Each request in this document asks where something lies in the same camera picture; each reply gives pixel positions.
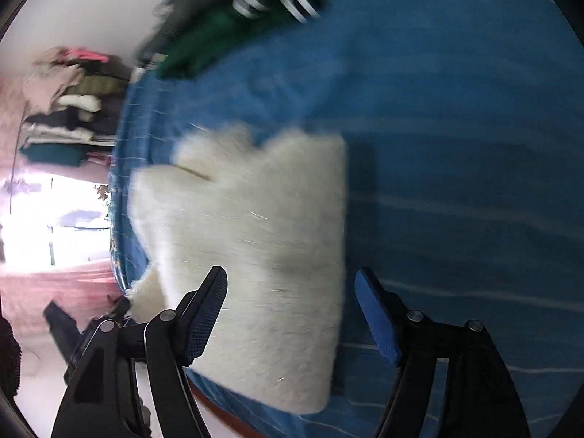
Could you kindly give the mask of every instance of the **clothing pile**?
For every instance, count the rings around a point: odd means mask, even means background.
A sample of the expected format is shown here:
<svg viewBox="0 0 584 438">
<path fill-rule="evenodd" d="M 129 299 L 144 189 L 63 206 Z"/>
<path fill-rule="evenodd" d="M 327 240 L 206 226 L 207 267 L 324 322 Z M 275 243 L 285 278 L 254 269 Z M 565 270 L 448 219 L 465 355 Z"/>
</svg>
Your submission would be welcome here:
<svg viewBox="0 0 584 438">
<path fill-rule="evenodd" d="M 46 91 L 46 80 L 58 81 Z M 31 163 L 109 166 L 128 74 L 116 58 L 84 48 L 37 55 L 23 83 L 29 115 L 20 153 Z"/>
<path fill-rule="evenodd" d="M 320 0 L 168 0 L 164 23 L 139 51 L 139 68 L 190 78 L 233 48 L 290 21 L 319 16 Z"/>
</svg>

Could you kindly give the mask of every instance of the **blue bedsheet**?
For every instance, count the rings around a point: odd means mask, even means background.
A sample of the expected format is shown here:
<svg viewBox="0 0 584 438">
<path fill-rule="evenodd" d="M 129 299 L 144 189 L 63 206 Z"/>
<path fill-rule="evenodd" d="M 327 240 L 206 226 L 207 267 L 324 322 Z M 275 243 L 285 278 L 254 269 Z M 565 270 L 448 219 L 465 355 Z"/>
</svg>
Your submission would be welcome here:
<svg viewBox="0 0 584 438">
<path fill-rule="evenodd" d="M 246 44 L 193 81 L 130 89 L 112 169 L 124 286 L 147 259 L 127 216 L 132 170 L 197 127 L 341 131 L 349 147 L 347 301 L 331 401 L 294 416 L 192 374 L 265 437 L 369 437 L 394 370 L 355 303 L 370 266 L 434 320 L 482 320 L 535 438 L 584 380 L 584 49 L 550 0 L 328 0 L 320 20 Z M 422 437 L 440 415 L 439 363 Z"/>
</svg>

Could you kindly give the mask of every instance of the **white wall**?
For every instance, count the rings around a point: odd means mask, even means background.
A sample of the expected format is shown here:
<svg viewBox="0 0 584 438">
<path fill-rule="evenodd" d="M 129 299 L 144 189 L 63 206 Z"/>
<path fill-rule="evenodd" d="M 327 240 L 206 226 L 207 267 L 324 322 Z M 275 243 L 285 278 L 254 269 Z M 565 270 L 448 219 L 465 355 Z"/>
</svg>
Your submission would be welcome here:
<svg viewBox="0 0 584 438">
<path fill-rule="evenodd" d="M 50 438 L 61 398 L 65 393 L 65 383 L 63 382 L 65 361 L 49 335 L 19 339 L 19 343 L 23 354 L 20 389 L 16 396 L 16 403 L 37 436 Z M 148 383 L 148 374 L 144 365 L 138 364 L 136 375 L 139 394 L 144 405 L 152 414 L 152 438 L 162 438 Z M 239 436 L 200 404 L 199 410 L 212 438 L 237 438 Z"/>
<path fill-rule="evenodd" d="M 36 52 L 85 46 L 122 57 L 150 33 L 162 0 L 28 0 L 0 42 L 0 72 L 27 72 Z"/>
</svg>

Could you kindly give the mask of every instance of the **white fluffy cloth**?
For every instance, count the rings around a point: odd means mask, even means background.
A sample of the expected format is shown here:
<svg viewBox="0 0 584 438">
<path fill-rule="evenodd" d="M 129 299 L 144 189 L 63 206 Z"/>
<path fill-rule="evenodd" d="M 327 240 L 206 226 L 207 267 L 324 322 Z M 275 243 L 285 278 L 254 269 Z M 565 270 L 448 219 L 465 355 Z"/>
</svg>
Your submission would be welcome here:
<svg viewBox="0 0 584 438">
<path fill-rule="evenodd" d="M 293 414 L 326 406 L 344 293 L 345 145 L 237 126 L 185 138 L 177 166 L 133 175 L 130 218 L 151 266 L 130 292 L 149 320 L 223 266 L 229 286 L 193 370 Z"/>
</svg>

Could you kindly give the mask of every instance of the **green cloth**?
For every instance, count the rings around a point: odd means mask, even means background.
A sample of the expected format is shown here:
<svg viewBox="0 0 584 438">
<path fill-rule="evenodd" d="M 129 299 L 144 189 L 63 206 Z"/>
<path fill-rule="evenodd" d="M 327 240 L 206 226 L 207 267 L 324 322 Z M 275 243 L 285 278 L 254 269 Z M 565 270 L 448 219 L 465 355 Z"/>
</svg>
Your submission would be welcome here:
<svg viewBox="0 0 584 438">
<path fill-rule="evenodd" d="M 81 166 L 90 151 L 95 151 L 95 147 L 64 143 L 33 143 L 20 149 L 31 163 L 51 163 L 62 166 Z"/>
<path fill-rule="evenodd" d="M 105 96 L 115 93 L 124 93 L 127 84 L 115 77 L 85 76 L 77 86 L 68 87 L 66 95 L 93 95 Z"/>
<path fill-rule="evenodd" d="M 192 78 L 245 41 L 283 23 L 296 21 L 279 0 L 262 0 L 270 8 L 252 20 L 239 14 L 232 3 L 210 9 L 194 26 L 170 45 L 159 64 L 160 78 Z"/>
</svg>

